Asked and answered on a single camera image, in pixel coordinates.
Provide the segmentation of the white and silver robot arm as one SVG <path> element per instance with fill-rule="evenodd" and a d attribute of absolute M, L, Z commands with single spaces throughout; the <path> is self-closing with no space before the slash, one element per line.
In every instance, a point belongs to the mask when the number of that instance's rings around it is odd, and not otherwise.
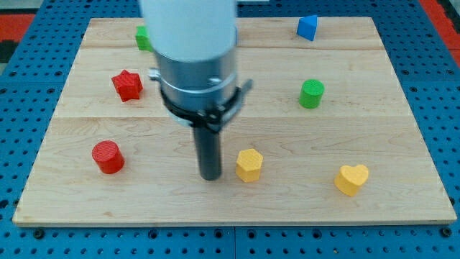
<path fill-rule="evenodd" d="M 220 178 L 220 131 L 236 116 L 252 80 L 237 85 L 236 1 L 143 0 L 139 8 L 169 115 L 193 130 L 200 175 Z"/>

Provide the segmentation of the green block behind arm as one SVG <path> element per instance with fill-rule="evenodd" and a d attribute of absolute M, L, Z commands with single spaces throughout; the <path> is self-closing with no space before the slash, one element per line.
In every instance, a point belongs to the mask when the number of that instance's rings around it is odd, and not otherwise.
<path fill-rule="evenodd" d="M 150 38 L 145 26 L 137 26 L 137 32 L 135 35 L 137 47 L 139 50 L 152 52 L 152 46 L 150 44 Z"/>

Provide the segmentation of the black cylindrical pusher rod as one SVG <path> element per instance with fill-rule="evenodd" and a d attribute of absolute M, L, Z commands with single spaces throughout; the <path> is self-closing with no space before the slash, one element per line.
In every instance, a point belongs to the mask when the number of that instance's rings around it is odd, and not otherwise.
<path fill-rule="evenodd" d="M 207 181 L 219 179 L 222 173 L 220 134 L 196 127 L 193 137 L 201 177 Z"/>

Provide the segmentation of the black clamp mount ring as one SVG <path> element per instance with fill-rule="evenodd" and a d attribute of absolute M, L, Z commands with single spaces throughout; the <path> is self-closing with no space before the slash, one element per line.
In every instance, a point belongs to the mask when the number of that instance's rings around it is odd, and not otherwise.
<path fill-rule="evenodd" d="M 241 87 L 233 88 L 233 96 L 222 104 L 217 104 L 217 91 L 228 88 L 230 84 L 220 78 L 211 77 L 207 83 L 210 88 L 192 91 L 178 89 L 178 96 L 183 98 L 180 105 L 174 104 L 166 89 L 174 89 L 160 75 L 160 70 L 150 68 L 150 80 L 161 85 L 160 95 L 169 115 L 179 124 L 195 128 L 205 128 L 212 133 L 219 133 L 239 113 L 243 107 L 246 94 L 252 90 L 253 80 L 248 79 Z"/>

